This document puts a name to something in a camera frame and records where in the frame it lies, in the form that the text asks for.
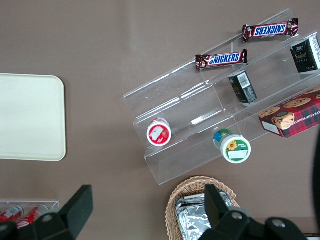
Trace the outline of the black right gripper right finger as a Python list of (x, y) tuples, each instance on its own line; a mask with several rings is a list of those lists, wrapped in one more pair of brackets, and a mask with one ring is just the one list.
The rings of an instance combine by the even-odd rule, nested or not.
[(305, 240), (306, 235), (290, 220), (268, 218), (264, 224), (248, 216), (242, 208), (228, 208), (215, 185), (204, 188), (205, 212), (211, 228), (201, 240)]

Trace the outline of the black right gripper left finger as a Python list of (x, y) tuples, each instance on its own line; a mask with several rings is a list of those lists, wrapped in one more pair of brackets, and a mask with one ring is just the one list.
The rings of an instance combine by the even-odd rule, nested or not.
[(18, 230), (20, 240), (75, 240), (93, 213), (93, 189), (82, 185), (58, 211), (40, 216)]

